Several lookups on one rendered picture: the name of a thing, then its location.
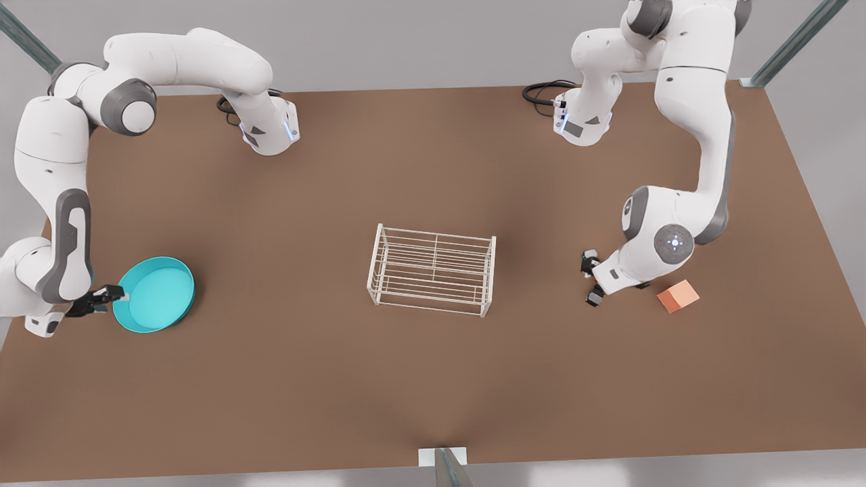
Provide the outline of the teal round plate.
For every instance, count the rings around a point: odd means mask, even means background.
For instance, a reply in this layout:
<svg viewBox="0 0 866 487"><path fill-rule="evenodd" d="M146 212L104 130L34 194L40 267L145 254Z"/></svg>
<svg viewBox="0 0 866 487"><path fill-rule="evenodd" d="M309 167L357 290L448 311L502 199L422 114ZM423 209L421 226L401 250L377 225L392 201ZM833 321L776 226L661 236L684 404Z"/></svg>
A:
<svg viewBox="0 0 866 487"><path fill-rule="evenodd" d="M152 333L178 323L196 296L191 269L169 256L137 263L118 284L124 298L114 302L112 312L121 327L134 333Z"/></svg>

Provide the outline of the red button switch box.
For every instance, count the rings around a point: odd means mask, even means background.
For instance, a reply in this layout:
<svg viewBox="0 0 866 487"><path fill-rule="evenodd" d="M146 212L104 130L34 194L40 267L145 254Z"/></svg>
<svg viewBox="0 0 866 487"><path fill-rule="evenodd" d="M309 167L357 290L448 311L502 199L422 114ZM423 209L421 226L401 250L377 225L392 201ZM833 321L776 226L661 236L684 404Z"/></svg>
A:
<svg viewBox="0 0 866 487"><path fill-rule="evenodd" d="M688 280L682 280L659 293L658 299L667 312L677 312L699 300L700 296Z"/></svg>

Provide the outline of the silver frame post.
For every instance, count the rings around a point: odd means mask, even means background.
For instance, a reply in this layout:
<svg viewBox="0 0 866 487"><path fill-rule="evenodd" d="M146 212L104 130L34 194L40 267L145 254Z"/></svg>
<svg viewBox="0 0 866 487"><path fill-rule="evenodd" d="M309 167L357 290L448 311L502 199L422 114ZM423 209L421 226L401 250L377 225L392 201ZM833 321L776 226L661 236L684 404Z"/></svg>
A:
<svg viewBox="0 0 866 487"><path fill-rule="evenodd" d="M764 89L847 6L848 2L850 0L821 0L820 4L752 76L739 78L739 85L745 89Z"/></svg>
<svg viewBox="0 0 866 487"><path fill-rule="evenodd" d="M432 466L435 469L435 487L474 487L467 474L467 448L438 447L417 451L420 467Z"/></svg>
<svg viewBox="0 0 866 487"><path fill-rule="evenodd" d="M55 53L1 2L0 31L6 34L19 49L27 53L48 74L53 74L55 69L62 64Z"/></svg>

